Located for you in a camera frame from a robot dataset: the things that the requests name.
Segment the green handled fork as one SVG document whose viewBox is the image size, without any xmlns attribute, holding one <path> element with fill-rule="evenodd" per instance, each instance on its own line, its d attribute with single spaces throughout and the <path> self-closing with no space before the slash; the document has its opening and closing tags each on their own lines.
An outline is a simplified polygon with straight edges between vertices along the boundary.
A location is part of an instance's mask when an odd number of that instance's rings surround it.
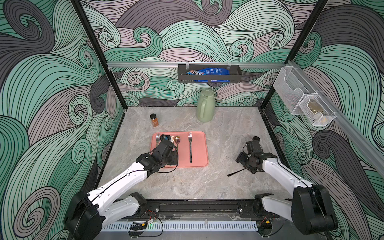
<svg viewBox="0 0 384 240">
<path fill-rule="evenodd" d="M 157 133 L 156 134 L 156 147 L 159 145 L 159 143 L 160 143 L 160 134 Z"/>
</svg>

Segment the iridescent gold spoon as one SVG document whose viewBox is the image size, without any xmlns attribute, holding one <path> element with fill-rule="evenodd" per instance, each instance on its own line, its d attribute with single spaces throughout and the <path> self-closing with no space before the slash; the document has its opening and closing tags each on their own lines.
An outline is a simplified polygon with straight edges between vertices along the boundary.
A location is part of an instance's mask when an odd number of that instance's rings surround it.
<svg viewBox="0 0 384 240">
<path fill-rule="evenodd" d="M 174 143 L 176 145 L 176 151 L 178 151 L 178 146 L 179 146 L 180 142 L 181 142 L 181 137 L 180 136 L 175 136 L 174 137 Z"/>
</svg>

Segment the small black spoon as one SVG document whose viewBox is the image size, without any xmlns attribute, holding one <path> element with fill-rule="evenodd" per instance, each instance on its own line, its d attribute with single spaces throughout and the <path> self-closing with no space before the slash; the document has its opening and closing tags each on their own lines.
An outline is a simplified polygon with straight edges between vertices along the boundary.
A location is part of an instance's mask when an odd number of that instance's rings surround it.
<svg viewBox="0 0 384 240">
<path fill-rule="evenodd" d="M 239 171 L 230 173 L 230 174 L 227 175 L 227 177 L 231 177 L 231 176 L 233 176 L 233 175 L 235 175 L 235 174 L 237 174 L 237 173 L 240 173 L 240 172 L 242 172 L 242 171 L 244 171 L 244 170 L 246 170 L 246 168 L 243 168 L 243 169 L 241 169 L 241 170 L 239 170 Z"/>
</svg>

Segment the pink plastic tray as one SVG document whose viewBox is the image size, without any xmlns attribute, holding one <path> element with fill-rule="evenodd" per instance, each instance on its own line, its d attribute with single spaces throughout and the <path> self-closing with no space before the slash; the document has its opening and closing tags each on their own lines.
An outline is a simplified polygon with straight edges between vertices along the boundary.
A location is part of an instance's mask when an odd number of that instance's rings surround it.
<svg viewBox="0 0 384 240">
<path fill-rule="evenodd" d="M 190 162 L 190 144 L 189 133 L 192 134 L 192 162 Z M 151 138 L 150 150 L 156 147 L 157 135 L 170 135 L 171 137 L 179 136 L 179 168 L 200 168 L 206 167 L 209 163 L 206 134 L 202 131 L 193 132 L 158 132 L 154 133 Z"/>
</svg>

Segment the silver fork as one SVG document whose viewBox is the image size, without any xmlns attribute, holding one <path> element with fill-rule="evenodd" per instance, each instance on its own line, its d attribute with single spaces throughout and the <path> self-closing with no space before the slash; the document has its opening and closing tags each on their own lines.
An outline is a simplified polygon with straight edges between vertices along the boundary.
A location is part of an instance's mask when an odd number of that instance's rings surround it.
<svg viewBox="0 0 384 240">
<path fill-rule="evenodd" d="M 193 162 L 193 156 L 192 156 L 192 141 L 193 141 L 193 134 L 190 132 L 188 134 L 188 140 L 189 140 L 189 154 L 190 154 L 190 163 Z"/>
</svg>

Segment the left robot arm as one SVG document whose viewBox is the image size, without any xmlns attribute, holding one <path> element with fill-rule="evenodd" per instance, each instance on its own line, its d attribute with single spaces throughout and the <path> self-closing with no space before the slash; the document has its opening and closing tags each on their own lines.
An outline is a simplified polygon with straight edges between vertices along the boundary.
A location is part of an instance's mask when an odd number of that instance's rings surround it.
<svg viewBox="0 0 384 240">
<path fill-rule="evenodd" d="M 162 140 L 155 149 L 139 155 L 117 177 L 88 193 L 75 194 L 64 217 L 71 240 L 93 240 L 103 227 L 137 213 L 147 201 L 139 193 L 126 199 L 119 197 L 136 184 L 159 173 L 166 165 L 176 165 L 178 146 L 170 140 Z"/>
</svg>

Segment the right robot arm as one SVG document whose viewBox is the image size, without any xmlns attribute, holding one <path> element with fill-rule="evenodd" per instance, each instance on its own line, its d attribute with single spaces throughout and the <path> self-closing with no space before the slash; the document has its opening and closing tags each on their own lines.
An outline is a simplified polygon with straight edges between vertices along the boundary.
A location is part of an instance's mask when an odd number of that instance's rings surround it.
<svg viewBox="0 0 384 240">
<path fill-rule="evenodd" d="M 255 196 L 252 210 L 257 217 L 280 216 L 292 222 L 303 235 L 334 231 L 338 220 L 329 191 L 304 180 L 286 167 L 278 156 L 265 153 L 259 137 L 245 143 L 236 158 L 252 174 L 267 173 L 283 186 L 291 198 L 283 200 L 265 193 Z"/>
</svg>

